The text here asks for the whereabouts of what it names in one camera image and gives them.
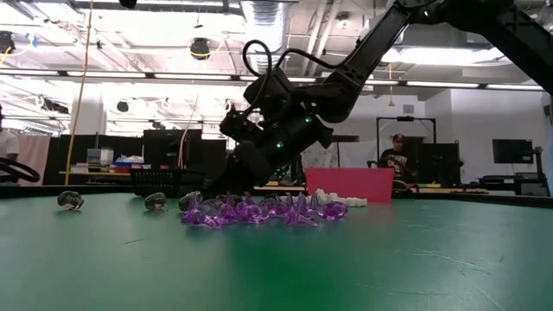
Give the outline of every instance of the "black basket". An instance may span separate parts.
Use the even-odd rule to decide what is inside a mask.
[[[201,190],[205,173],[181,169],[132,169],[130,178],[136,195],[148,196],[158,192],[168,198],[180,198]]]

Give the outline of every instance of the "computer screen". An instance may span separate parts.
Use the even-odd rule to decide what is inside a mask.
[[[420,143],[415,147],[418,183],[461,184],[461,160],[457,143]]]
[[[497,164],[533,164],[531,139],[494,139],[493,162]]]
[[[143,132],[144,162],[152,168],[168,166],[177,168],[179,148],[184,130],[145,130]],[[189,130],[183,146],[183,161],[197,162],[201,159],[201,130]]]

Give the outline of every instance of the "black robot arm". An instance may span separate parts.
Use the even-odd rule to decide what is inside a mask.
[[[127,8],[134,8],[136,2],[120,0]],[[329,123],[346,120],[369,75],[405,27],[441,22],[483,35],[545,91],[553,93],[553,38],[513,0],[396,0],[340,64],[316,60],[334,69],[322,84],[294,87],[278,68],[281,57],[275,68],[246,88],[244,97],[251,107],[241,112],[231,109],[219,126],[239,144],[228,157],[225,173],[205,189],[205,195],[264,185],[276,168],[313,143],[319,141],[327,148],[332,130],[319,117]],[[300,52],[289,49],[284,54]],[[262,123],[248,119],[254,108],[264,117]]]
[[[553,36],[512,0],[397,0],[322,85],[303,88],[313,94],[329,86],[336,90],[331,96],[314,98],[318,115],[329,123],[346,120],[367,78],[405,27],[441,22],[483,35],[553,93]]]

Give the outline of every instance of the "person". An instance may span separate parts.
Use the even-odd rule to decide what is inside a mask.
[[[408,169],[409,159],[404,152],[404,136],[396,134],[392,138],[392,148],[385,150],[378,160],[380,168],[393,168],[394,179],[410,182],[413,174]]]
[[[2,108],[0,108],[0,158],[17,161],[17,157],[19,156],[19,142],[15,135],[3,129],[3,115],[1,109]],[[8,181],[17,182],[17,178],[0,170],[0,182]]]

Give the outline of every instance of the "pink box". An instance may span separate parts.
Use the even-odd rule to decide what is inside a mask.
[[[392,168],[307,168],[306,176],[308,194],[322,189],[326,194],[336,193],[341,198],[391,201]]]

